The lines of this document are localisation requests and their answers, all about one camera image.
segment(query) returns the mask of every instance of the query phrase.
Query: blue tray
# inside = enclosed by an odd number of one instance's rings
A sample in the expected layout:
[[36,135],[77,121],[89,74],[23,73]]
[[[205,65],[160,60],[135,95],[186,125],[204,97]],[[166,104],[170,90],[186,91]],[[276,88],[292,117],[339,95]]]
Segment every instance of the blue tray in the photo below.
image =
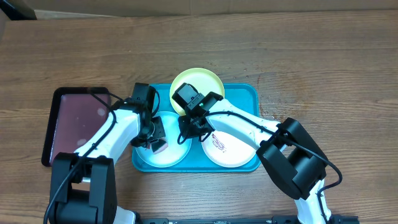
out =
[[[169,100],[169,91],[171,84],[152,84],[159,92],[160,106],[159,111],[174,112]],[[225,98],[228,99],[236,107],[254,114],[259,115],[259,100],[256,90],[248,84],[224,84]],[[203,151],[198,138],[192,139],[192,146],[185,158],[171,167],[158,168],[146,164],[137,154],[136,150],[132,151],[132,163],[134,167],[142,172],[252,172],[260,165],[260,160],[254,156],[247,164],[226,168],[215,164],[211,161]]]

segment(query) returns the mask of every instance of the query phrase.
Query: table surface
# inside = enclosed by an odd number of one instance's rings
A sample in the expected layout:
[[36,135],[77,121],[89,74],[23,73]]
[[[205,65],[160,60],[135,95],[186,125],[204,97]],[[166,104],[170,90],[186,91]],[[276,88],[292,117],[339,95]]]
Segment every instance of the table surface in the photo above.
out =
[[[40,223],[51,170],[40,157],[52,94],[171,83],[192,67],[251,84],[261,116],[299,120],[344,175],[335,214],[398,219],[398,11],[11,21],[0,44],[0,222]],[[337,175],[327,168],[326,182]],[[296,214],[259,167],[247,174],[144,174],[116,164],[119,205],[145,218]]]

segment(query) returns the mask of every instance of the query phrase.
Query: black frame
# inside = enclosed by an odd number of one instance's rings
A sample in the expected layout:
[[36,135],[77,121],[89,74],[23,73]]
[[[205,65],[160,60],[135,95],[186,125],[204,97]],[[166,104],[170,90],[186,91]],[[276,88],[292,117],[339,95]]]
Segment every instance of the black frame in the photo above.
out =
[[[109,91],[105,87],[90,88],[92,93],[108,94]],[[58,113],[61,105],[61,97],[65,94],[89,94],[88,87],[60,87],[54,91],[51,103],[51,110],[49,116],[49,123],[47,125],[47,132],[45,133],[45,140],[42,153],[42,164],[45,167],[50,167],[50,155],[52,143],[54,140],[54,132],[57,125]]]

